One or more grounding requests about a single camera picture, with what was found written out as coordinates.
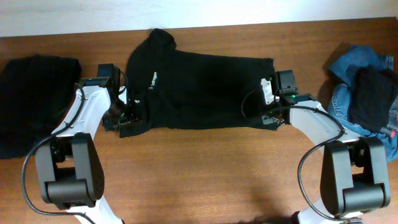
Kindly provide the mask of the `black t-shirt with logo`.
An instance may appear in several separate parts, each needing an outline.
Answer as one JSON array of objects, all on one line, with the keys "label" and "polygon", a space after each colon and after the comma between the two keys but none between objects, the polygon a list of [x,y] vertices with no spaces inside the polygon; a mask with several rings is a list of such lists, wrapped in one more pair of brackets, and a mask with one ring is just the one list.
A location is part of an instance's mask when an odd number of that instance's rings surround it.
[{"label": "black t-shirt with logo", "polygon": [[261,80],[275,72],[271,58],[196,54],[176,47],[171,34],[154,29],[132,52],[126,76],[134,118],[120,129],[120,137],[153,128],[279,127],[257,114],[264,104]]}]

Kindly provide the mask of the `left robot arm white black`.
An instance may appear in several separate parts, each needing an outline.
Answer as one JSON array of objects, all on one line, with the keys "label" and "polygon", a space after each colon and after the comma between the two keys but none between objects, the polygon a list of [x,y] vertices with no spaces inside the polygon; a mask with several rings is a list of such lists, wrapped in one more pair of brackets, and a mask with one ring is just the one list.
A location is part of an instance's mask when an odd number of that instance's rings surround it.
[{"label": "left robot arm white black", "polygon": [[74,102],[51,135],[34,147],[40,195],[58,210],[51,216],[74,216],[80,223],[122,223],[104,196],[104,172],[94,145],[99,125],[120,131],[137,122],[123,72],[100,64],[97,76],[76,83]]}]

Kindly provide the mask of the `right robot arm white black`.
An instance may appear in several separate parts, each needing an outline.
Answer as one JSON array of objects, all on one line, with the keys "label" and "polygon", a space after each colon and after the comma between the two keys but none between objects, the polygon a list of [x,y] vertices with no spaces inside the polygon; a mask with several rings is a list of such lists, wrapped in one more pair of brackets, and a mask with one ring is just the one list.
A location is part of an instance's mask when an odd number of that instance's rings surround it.
[{"label": "right robot arm white black", "polygon": [[[383,143],[345,128],[312,95],[301,95],[292,71],[261,80],[263,121],[282,121],[298,129],[314,147],[297,168],[300,191],[308,208],[295,212],[291,223],[361,223],[360,215],[385,208],[391,190]],[[311,202],[302,182],[302,168],[315,151],[323,155],[320,198]]]}]

